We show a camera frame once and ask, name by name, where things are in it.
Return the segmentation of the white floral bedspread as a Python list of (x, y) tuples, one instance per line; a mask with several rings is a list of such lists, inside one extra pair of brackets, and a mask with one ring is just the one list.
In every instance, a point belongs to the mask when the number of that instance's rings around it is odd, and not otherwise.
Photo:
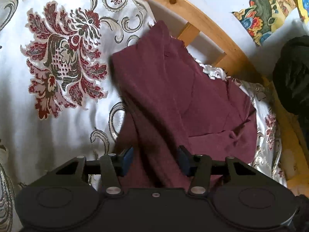
[(154, 23), (143, 0), (1, 0), (1, 231), (22, 229), (22, 188), (114, 152), (127, 113), (110, 57)]

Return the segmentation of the dark green clothing pile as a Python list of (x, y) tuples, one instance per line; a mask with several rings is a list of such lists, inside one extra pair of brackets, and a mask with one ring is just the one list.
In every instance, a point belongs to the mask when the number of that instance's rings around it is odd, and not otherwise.
[(289, 40), (272, 73), (283, 107), (294, 115), (308, 113), (308, 36)]

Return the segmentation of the wooden bed frame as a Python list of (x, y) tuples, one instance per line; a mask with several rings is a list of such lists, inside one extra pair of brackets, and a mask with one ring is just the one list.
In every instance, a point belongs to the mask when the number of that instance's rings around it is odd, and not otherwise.
[(188, 46), (200, 32), (208, 36), (223, 50), (214, 62), (227, 74), (240, 80), (260, 83), (268, 87), (273, 97), (282, 139), (282, 168), (286, 173), (288, 188), (295, 195), (308, 195), (308, 149), (297, 118), (282, 106), (272, 82), (263, 77), (250, 63), (237, 44), (206, 14), (188, 0), (154, 0), (184, 18), (187, 23), (177, 38)]

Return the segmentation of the colourful floral wall cloth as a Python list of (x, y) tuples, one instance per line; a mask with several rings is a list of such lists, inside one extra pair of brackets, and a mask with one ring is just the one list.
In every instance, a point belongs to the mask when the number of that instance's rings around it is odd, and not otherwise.
[(297, 9), (301, 21), (308, 25), (308, 0), (249, 0), (249, 7), (232, 14), (242, 24), (257, 46), (262, 46)]

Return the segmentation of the maroon cloth garment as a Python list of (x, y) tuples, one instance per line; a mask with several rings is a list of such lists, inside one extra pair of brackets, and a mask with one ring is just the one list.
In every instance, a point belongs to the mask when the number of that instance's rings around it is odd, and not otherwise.
[(213, 160), (253, 161), (256, 110), (232, 80), (212, 80), (159, 21), (134, 45), (112, 55), (113, 79), (126, 105), (115, 151), (132, 148), (129, 188), (188, 188), (180, 146)]

